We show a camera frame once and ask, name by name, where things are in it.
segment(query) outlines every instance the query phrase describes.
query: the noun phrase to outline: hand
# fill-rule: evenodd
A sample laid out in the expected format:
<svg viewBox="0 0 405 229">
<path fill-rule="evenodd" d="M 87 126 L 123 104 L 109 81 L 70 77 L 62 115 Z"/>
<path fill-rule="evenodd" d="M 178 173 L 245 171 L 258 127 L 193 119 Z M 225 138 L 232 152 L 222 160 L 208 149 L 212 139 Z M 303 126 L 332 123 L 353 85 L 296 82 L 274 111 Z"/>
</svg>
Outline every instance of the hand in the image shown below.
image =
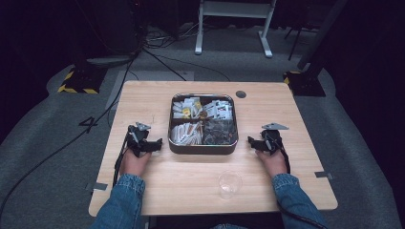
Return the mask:
<svg viewBox="0 0 405 229">
<path fill-rule="evenodd" d="M 136 157 L 134 155 L 134 152 L 131 149 L 127 148 L 125 150 L 124 158 L 121 161 L 119 173 L 121 175 L 131 174 L 141 177 L 151 155 L 152 153 L 146 153 L 141 157 Z"/>
<path fill-rule="evenodd" d="M 273 179 L 278 174 L 286 174 L 287 166 L 284 156 L 280 150 L 276 151 L 273 155 L 266 155 L 263 151 L 256 150 L 256 155 L 263 161 L 266 171 Z"/>
</svg>

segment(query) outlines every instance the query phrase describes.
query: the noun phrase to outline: person's right hand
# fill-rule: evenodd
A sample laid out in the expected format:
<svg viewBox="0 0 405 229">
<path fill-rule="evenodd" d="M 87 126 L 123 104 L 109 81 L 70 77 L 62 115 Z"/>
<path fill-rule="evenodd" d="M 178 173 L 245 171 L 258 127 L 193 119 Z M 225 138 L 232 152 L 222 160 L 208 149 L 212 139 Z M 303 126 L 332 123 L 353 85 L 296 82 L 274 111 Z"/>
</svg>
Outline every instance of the person's right hand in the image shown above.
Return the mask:
<svg viewBox="0 0 405 229">
<path fill-rule="evenodd" d="M 271 156 L 263 153 L 263 151 L 256 150 L 256 155 L 263 161 L 266 171 L 271 178 L 274 178 L 278 174 L 287 173 L 286 162 L 280 150 Z"/>
</svg>

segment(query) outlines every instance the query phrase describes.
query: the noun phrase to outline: denim sleeve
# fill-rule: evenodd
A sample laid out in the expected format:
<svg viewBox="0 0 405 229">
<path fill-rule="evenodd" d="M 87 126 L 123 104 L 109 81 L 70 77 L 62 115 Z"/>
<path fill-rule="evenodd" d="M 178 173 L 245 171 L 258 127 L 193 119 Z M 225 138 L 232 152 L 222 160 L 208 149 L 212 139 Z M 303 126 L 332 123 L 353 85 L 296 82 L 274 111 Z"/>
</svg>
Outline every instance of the denim sleeve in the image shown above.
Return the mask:
<svg viewBox="0 0 405 229">
<path fill-rule="evenodd" d="M 143 179 L 122 175 L 90 228 L 140 228 Z"/>
<path fill-rule="evenodd" d="M 327 226 L 321 213 L 312 203 L 308 195 L 301 189 L 297 177 L 290 174 L 280 174 L 275 176 L 272 181 L 274 193 L 282 208 L 295 215 L 311 219 Z M 286 214 L 282 216 L 285 228 L 316 228 Z"/>
</svg>

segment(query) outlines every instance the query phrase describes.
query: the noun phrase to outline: black cable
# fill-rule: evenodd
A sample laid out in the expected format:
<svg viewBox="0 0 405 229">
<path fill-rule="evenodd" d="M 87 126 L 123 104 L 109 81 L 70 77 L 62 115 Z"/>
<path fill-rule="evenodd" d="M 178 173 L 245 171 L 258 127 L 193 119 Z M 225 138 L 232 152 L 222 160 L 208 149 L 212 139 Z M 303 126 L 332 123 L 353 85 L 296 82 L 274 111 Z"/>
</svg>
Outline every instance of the black cable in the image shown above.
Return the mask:
<svg viewBox="0 0 405 229">
<path fill-rule="evenodd" d="M 146 53 L 152 55 L 155 59 L 157 59 L 162 65 L 164 65 L 167 69 L 169 69 L 170 71 L 172 71 L 174 74 L 178 75 L 182 80 L 187 81 L 184 77 L 182 77 L 179 73 L 177 73 L 176 71 L 174 71 L 172 68 L 170 68 L 169 66 L 167 66 L 165 63 L 163 63 L 163 61 L 161 61 L 157 56 L 155 56 L 153 53 L 150 53 L 149 51 L 147 51 L 146 49 L 143 49 Z"/>
<path fill-rule="evenodd" d="M 135 58 L 131 60 L 130 64 L 128 64 L 127 69 L 125 71 L 125 75 L 122 79 L 122 83 L 119 87 L 118 93 L 116 95 L 116 97 L 114 98 L 113 102 L 111 103 L 111 105 L 108 107 L 108 109 L 106 109 L 97 119 L 95 122 L 91 123 L 86 130 L 82 131 L 79 135 L 75 136 L 72 140 L 70 140 L 68 143 L 66 143 L 65 145 L 63 145 L 62 147 L 60 147 L 59 149 L 57 149 L 56 151 L 54 151 L 53 153 L 51 153 L 49 156 L 45 157 L 44 159 L 42 159 L 39 163 L 37 163 L 35 166 L 33 166 L 25 175 L 23 175 L 20 179 L 18 179 L 18 181 L 12 186 L 12 188 L 9 190 L 9 192 L 6 194 L 6 197 L 3 199 L 3 202 L 1 204 L 0 207 L 0 228 L 1 228 L 1 218 L 3 216 L 3 211 L 4 208 L 6 206 L 7 200 L 9 199 L 9 197 L 11 196 L 11 194 L 14 192 L 14 190 L 18 187 L 18 185 L 27 177 L 29 176 L 34 170 L 36 170 L 39 166 L 41 166 L 43 163 L 45 163 L 47 160 L 49 160 L 50 158 L 52 158 L 53 156 L 57 155 L 58 153 L 60 153 L 62 150 L 64 150 L 66 147 L 68 147 L 69 145 L 71 145 L 72 143 L 74 143 L 76 140 L 78 140 L 81 136 L 83 136 L 85 133 L 87 133 L 93 126 L 95 126 L 98 121 L 105 116 L 105 114 L 107 114 L 107 112 L 109 112 L 111 110 L 111 108 L 113 108 L 116 100 L 118 99 L 119 96 L 119 92 L 122 90 L 122 87 L 125 83 L 125 78 L 126 75 L 129 71 L 129 68 L 131 67 L 132 63 L 134 62 Z"/>
<path fill-rule="evenodd" d="M 125 60 L 119 60 L 119 61 L 116 61 L 116 62 L 113 62 L 113 63 L 105 63 L 105 64 L 101 64 L 101 63 L 100 63 L 100 64 L 91 63 L 92 65 L 95 65 L 96 67 L 99 67 L 99 68 L 112 68 L 112 67 L 121 66 L 121 65 L 130 63 L 132 59 L 135 59 L 135 58 L 138 56 L 138 54 L 139 54 L 139 52 L 140 52 L 140 49 L 141 49 L 141 47 L 142 47 L 143 39 L 144 39 L 144 37 L 143 37 L 142 35 L 139 35 L 139 34 L 137 33 L 138 44 L 137 44 L 136 49 L 135 49 L 134 51 L 132 51 L 132 52 L 119 52 L 119 51 L 116 50 L 116 49 L 112 49 L 112 48 L 110 48 L 110 47 L 104 42 L 104 40 L 103 40 L 103 39 L 100 37 L 100 35 L 97 33 L 97 31 L 96 31 L 95 27 L 93 26 L 92 22 L 90 21 L 89 17 L 86 15 L 86 12 L 85 12 L 84 9 L 80 6 L 80 4 L 77 2 L 77 0 L 75 0 L 75 3 L 76 3 L 76 5 L 77 5 L 77 7 L 80 9 L 80 11 L 81 11 L 83 17 L 85 18 L 86 22 L 89 24 L 89 26 L 90 26 L 90 28 L 92 29 L 92 31 L 93 31 L 94 35 L 96 36 L 96 38 L 100 41 L 100 43 L 101 43 L 107 50 L 109 50 L 110 52 L 115 53 L 115 54 L 128 55 L 128 59 L 125 59 Z"/>
<path fill-rule="evenodd" d="M 223 76 L 230 82 L 229 77 L 228 77 L 226 74 L 221 73 L 221 72 L 218 71 L 218 70 L 214 70 L 214 69 L 205 67 L 205 66 L 203 66 L 203 65 L 193 64 L 193 63 L 190 63 L 190 62 L 185 62 L 185 61 L 182 61 L 182 60 L 179 60 L 179 59 L 169 58 L 169 57 L 166 57 L 166 56 L 163 56 L 163 55 L 155 54 L 155 56 L 157 56 L 157 57 L 162 57 L 162 58 L 165 58 L 165 59 L 168 59 L 168 60 L 178 61 L 178 62 L 181 62 L 181 63 L 183 63 L 183 64 L 188 64 L 188 65 L 197 66 L 197 67 L 200 67 L 200 68 L 203 68 L 203 69 L 208 69 L 208 70 L 210 70 L 210 71 L 213 71 L 213 72 L 216 72 L 216 73 L 219 73 L 219 74 L 223 75 Z"/>
<path fill-rule="evenodd" d="M 129 73 L 133 74 L 137 78 L 137 80 L 139 81 L 139 77 L 134 72 L 129 71 Z"/>
<path fill-rule="evenodd" d="M 111 112 L 111 110 L 112 109 L 110 109 L 109 111 L 108 111 L 108 113 L 107 113 L 107 124 L 108 124 L 108 126 L 110 127 L 110 129 L 111 129 L 111 124 L 110 124 L 110 112 Z"/>
</svg>

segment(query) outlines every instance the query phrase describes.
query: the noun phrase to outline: glass cup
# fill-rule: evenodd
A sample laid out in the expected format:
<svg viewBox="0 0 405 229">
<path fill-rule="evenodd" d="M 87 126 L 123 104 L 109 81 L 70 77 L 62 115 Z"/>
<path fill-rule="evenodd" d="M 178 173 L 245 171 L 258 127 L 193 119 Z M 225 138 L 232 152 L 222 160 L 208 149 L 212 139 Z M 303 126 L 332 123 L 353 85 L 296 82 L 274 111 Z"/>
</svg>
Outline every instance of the glass cup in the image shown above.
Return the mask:
<svg viewBox="0 0 405 229">
<path fill-rule="evenodd" d="M 225 171 L 219 177 L 221 198 L 232 198 L 242 188 L 242 178 L 234 171 Z"/>
</svg>

